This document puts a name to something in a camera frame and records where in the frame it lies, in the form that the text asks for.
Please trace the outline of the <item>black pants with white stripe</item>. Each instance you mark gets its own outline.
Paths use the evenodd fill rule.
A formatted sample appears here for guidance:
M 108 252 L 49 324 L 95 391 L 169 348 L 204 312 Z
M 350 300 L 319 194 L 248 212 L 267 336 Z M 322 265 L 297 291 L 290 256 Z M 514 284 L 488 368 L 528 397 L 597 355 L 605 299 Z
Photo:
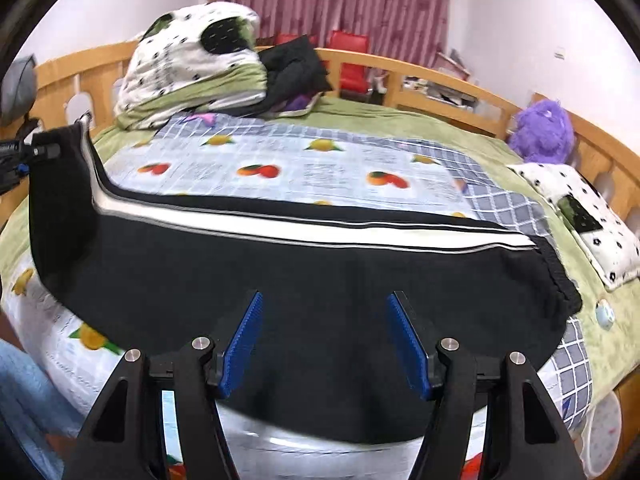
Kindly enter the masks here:
M 230 406 L 273 426 L 352 443 L 419 437 L 387 324 L 404 292 L 440 333 L 482 356 L 555 352 L 582 298 L 554 248 L 498 224 L 418 212 L 127 191 L 78 127 L 39 133 L 58 156 L 29 175 L 41 283 L 120 348 L 174 351 L 251 292 L 264 322 Z

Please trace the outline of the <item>white patterned plastic bin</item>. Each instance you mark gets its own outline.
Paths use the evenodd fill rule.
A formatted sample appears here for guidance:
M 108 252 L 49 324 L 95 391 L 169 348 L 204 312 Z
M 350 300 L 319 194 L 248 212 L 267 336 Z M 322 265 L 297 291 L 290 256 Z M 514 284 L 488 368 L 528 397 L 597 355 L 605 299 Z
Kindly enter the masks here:
M 578 456 L 588 479 L 599 478 L 613 463 L 622 429 L 620 400 L 615 392 L 610 392 L 588 414 L 576 440 Z

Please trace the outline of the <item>person's blue jeans leg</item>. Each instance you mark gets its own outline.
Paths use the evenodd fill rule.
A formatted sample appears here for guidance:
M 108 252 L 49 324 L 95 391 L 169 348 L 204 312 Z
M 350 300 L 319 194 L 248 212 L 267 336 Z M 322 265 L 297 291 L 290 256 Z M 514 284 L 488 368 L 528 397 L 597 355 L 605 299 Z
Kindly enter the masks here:
M 27 353 L 2 341 L 1 465 L 14 478 L 62 478 L 61 452 L 84 421 Z

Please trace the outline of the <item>small blue round toy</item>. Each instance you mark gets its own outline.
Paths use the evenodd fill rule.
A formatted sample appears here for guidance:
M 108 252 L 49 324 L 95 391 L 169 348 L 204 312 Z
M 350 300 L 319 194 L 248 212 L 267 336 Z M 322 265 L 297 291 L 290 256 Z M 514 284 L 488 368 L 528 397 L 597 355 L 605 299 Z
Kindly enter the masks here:
M 594 313 L 596 314 L 598 324 L 601 328 L 604 330 L 612 330 L 616 322 L 616 315 L 608 300 L 605 298 L 600 299 L 597 302 Z

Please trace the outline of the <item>green bed blanket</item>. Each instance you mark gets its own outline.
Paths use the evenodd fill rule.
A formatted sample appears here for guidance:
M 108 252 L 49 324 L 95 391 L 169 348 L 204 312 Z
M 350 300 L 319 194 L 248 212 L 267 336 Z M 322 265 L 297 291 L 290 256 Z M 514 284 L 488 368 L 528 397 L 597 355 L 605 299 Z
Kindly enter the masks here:
M 593 399 L 594 368 L 587 348 L 588 338 L 598 324 L 594 309 L 605 298 L 610 302 L 620 292 L 624 304 L 639 303 L 639 282 L 632 280 L 608 292 L 587 256 L 552 212 L 551 206 L 509 168 L 518 156 L 506 146 L 497 148 L 486 136 L 469 146 L 463 132 L 439 119 L 418 113 L 391 110 L 375 105 L 322 99 L 305 117 L 275 119 L 268 127 L 270 136 L 314 138 L 348 136 L 352 140 L 379 138 L 390 148 L 411 148 L 442 162 L 455 176 L 465 180 L 465 196 L 480 218 L 496 222 L 525 234 L 540 234 L 553 240 L 569 278 L 582 296 L 582 312 L 567 324 L 561 348 L 544 370 L 544 381 L 552 399 L 567 402 L 567 415 L 576 417 Z M 9 216 L 1 233 L 1 307 L 9 317 L 18 339 L 52 378 L 55 387 L 70 403 L 85 413 L 96 400 L 99 388 L 112 371 L 119 349 L 81 348 L 70 335 L 79 327 L 79 318 L 57 304 L 38 282 L 32 282 L 23 295 L 11 288 L 17 277 L 32 267 L 28 234 L 28 203 L 22 200 Z

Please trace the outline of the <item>white black-dotted pillow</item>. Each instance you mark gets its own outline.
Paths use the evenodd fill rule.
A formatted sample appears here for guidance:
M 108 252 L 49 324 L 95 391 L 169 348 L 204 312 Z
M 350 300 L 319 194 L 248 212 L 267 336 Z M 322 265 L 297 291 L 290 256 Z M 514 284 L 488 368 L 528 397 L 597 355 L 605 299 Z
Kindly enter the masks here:
M 638 237 L 577 170 L 540 162 L 509 168 L 564 221 L 607 290 L 638 278 Z

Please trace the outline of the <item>folded white green quilt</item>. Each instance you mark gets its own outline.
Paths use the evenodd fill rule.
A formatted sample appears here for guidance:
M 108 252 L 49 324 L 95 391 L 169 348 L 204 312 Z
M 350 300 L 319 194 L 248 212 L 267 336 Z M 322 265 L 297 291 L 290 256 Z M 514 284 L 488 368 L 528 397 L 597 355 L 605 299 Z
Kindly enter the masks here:
M 123 129 L 153 129 L 185 110 L 262 102 L 267 71 L 255 50 L 258 14 L 215 1 L 160 16 L 140 38 L 114 114 Z

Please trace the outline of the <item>black clothes pile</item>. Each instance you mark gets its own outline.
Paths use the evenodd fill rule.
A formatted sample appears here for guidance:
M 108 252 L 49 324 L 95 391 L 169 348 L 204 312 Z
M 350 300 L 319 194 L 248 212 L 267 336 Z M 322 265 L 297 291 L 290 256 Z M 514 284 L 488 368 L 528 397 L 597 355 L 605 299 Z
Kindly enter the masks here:
M 235 117 L 280 117 L 308 114 L 320 96 L 333 90 L 329 73 L 307 36 L 258 53 L 267 72 L 267 89 L 262 101 L 232 108 Z

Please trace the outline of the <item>purple plush toy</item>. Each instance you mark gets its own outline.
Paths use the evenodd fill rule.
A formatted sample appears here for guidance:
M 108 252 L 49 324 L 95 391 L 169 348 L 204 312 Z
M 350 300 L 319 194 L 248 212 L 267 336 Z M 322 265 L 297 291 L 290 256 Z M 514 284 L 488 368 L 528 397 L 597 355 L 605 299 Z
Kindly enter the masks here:
M 570 116 L 556 101 L 542 99 L 515 115 L 508 145 L 524 162 L 564 164 L 573 151 Z

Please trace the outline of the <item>wooden bed frame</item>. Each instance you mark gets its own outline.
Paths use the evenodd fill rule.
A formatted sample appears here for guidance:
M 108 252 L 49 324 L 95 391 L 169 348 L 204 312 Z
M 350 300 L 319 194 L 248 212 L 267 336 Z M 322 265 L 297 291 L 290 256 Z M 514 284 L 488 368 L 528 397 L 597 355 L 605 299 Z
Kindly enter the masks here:
M 116 82 L 124 76 L 135 46 L 132 41 L 104 44 L 36 66 L 32 116 L 42 119 L 47 127 L 62 126 L 68 101 L 76 93 L 86 92 L 96 120 L 91 132 L 98 134 L 109 127 L 115 120 Z M 383 106 L 413 110 L 453 125 L 462 130 L 465 146 L 486 136 L 497 148 L 506 148 L 520 108 L 501 96 L 438 70 L 393 58 L 327 48 L 317 53 L 333 87 L 326 92 L 327 101 L 345 102 L 342 73 L 349 65 L 356 65 L 370 75 L 382 76 L 386 90 Z M 576 114 L 570 115 L 570 122 L 576 136 L 570 160 L 620 218 L 638 220 L 638 154 Z M 599 401 L 603 393 L 614 390 L 620 402 L 629 404 L 639 397 L 639 304 L 624 304 L 621 296 L 614 292 L 610 300 L 616 315 L 612 330 L 592 330 L 587 348 L 594 368 L 593 399 Z

